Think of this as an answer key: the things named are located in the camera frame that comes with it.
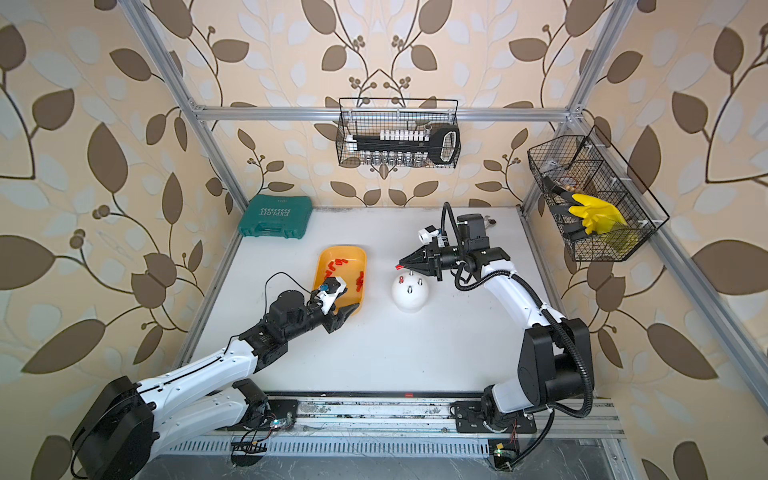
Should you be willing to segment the yellow rubber glove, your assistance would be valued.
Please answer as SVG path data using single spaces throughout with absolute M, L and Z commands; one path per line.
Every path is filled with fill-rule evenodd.
M 613 204 L 585 194 L 575 195 L 584 205 L 584 212 L 580 213 L 578 207 L 571 208 L 570 211 L 584 219 L 583 224 L 588 235 L 603 235 L 628 226 L 624 216 Z

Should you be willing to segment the black pliers in basket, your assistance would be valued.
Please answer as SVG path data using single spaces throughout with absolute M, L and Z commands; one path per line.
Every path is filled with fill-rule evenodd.
M 571 208 L 580 208 L 580 213 L 584 212 L 584 205 L 576 199 L 576 195 L 560 184 L 552 180 L 549 176 L 543 177 L 544 192 L 554 201 L 550 208 L 556 223 L 562 228 L 562 233 L 569 241 L 580 241 L 588 237 L 586 227 L 582 217 L 570 211 Z

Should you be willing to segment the white dome with screws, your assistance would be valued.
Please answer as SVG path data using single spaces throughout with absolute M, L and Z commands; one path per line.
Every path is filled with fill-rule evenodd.
M 424 275 L 410 271 L 400 271 L 391 287 L 395 306 L 404 313 L 416 313 L 427 303 L 429 284 Z

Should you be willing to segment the socket set holder rail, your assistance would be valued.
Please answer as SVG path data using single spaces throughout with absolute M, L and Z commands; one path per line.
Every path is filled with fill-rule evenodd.
M 461 152 L 460 130 L 448 124 L 426 124 L 410 130 L 347 134 L 343 148 L 374 166 L 451 167 Z

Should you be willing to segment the green plastic tool case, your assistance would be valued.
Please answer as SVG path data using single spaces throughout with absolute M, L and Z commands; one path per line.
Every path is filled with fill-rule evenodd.
M 313 211 L 307 196 L 254 196 L 238 231 L 243 237 L 282 237 L 301 239 Z

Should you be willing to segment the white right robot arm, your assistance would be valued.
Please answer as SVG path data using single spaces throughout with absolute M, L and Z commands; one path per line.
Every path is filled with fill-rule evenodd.
M 594 369 L 586 324 L 552 308 L 518 273 L 509 254 L 494 247 L 480 214 L 455 215 L 444 204 L 439 226 L 419 233 L 421 247 L 398 266 L 442 280 L 449 273 L 456 290 L 485 288 L 522 329 L 513 377 L 485 388 L 480 417 L 502 430 L 542 410 L 585 418 L 594 405 Z

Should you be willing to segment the yellow plastic tray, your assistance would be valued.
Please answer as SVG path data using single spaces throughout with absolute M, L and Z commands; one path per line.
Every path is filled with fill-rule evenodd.
M 328 263 L 336 258 L 345 258 L 348 263 L 342 266 L 336 266 L 334 269 L 328 267 Z M 347 284 L 347 292 L 337 301 L 338 307 L 359 303 L 357 314 L 362 309 L 367 280 L 367 254 L 365 250 L 358 246 L 336 245 L 326 248 L 319 256 L 316 274 L 313 282 L 313 290 L 317 289 L 323 281 L 331 276 L 341 277 Z M 360 292 L 356 292 L 356 279 L 360 271 L 365 271 L 364 286 Z

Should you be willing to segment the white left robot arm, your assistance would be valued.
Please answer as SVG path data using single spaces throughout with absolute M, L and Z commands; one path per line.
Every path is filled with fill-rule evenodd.
M 266 421 L 266 394 L 252 380 L 286 354 L 290 340 L 317 327 L 333 333 L 358 309 L 339 306 L 345 288 L 321 287 L 304 296 L 282 292 L 250 329 L 227 345 L 166 374 L 109 382 L 70 443 L 77 479 L 132 479 L 166 450 L 210 431 Z

